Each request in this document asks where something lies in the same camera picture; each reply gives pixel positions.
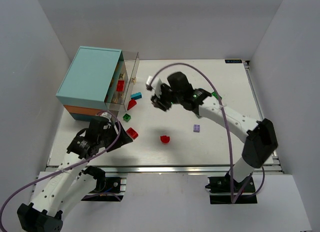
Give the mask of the red sloped lego brick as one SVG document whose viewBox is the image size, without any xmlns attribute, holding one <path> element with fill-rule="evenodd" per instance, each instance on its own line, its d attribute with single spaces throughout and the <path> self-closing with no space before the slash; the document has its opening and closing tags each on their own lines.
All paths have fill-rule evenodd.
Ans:
<svg viewBox="0 0 320 232">
<path fill-rule="evenodd" d="M 127 110 L 132 109 L 136 105 L 137 105 L 137 101 L 135 99 L 131 99 L 128 103 Z"/>
</svg>

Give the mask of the red round lego piece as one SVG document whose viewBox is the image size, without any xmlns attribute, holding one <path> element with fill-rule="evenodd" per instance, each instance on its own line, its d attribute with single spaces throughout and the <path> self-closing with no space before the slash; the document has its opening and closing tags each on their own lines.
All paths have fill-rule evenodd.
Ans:
<svg viewBox="0 0 320 232">
<path fill-rule="evenodd" d="M 160 141 L 163 143 L 163 144 L 168 144 L 170 142 L 170 137 L 167 136 L 167 135 L 162 135 L 160 136 Z"/>
</svg>

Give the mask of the red square lego brick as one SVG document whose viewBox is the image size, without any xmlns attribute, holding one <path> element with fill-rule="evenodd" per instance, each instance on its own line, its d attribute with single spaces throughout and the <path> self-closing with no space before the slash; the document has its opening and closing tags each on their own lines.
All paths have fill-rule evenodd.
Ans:
<svg viewBox="0 0 320 232">
<path fill-rule="evenodd" d="M 119 79 L 117 81 L 116 91 L 117 92 L 123 92 L 125 90 L 125 81 Z"/>
</svg>

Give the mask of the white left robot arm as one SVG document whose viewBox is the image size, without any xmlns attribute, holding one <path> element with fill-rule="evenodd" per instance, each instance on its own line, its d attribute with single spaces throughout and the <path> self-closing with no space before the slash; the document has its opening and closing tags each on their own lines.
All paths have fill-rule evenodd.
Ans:
<svg viewBox="0 0 320 232">
<path fill-rule="evenodd" d="M 89 159 L 99 153 L 116 150 L 133 139 L 119 122 L 109 117 L 94 116 L 87 128 L 81 129 L 66 149 L 57 175 L 52 176 L 41 192 L 29 204 L 21 204 L 17 216 L 26 232 L 59 232 L 68 213 L 87 194 L 96 196 L 115 189 L 106 173 L 88 166 Z"/>
</svg>

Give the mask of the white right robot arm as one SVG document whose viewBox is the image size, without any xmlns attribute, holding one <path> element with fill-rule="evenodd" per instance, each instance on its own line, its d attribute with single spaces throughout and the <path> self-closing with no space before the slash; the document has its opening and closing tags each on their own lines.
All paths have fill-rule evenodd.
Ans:
<svg viewBox="0 0 320 232">
<path fill-rule="evenodd" d="M 159 78 L 149 76 L 146 88 L 154 91 L 151 102 L 154 107 L 167 111 L 173 104 L 180 104 L 187 111 L 216 122 L 229 129 L 244 147 L 240 159 L 233 166 L 230 175 L 240 183 L 259 169 L 277 149 L 278 141 L 273 123 L 246 117 L 228 106 L 222 106 L 216 97 L 202 88 L 193 88 L 182 72 L 175 72 L 167 78 L 168 84 Z"/>
</svg>

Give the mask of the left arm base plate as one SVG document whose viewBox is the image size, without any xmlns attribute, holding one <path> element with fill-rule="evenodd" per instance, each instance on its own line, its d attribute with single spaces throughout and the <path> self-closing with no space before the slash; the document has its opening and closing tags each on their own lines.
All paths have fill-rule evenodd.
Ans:
<svg viewBox="0 0 320 232">
<path fill-rule="evenodd" d="M 124 198 L 127 178 L 123 174 L 106 173 L 104 180 L 97 183 L 82 201 L 85 202 L 121 202 Z"/>
</svg>

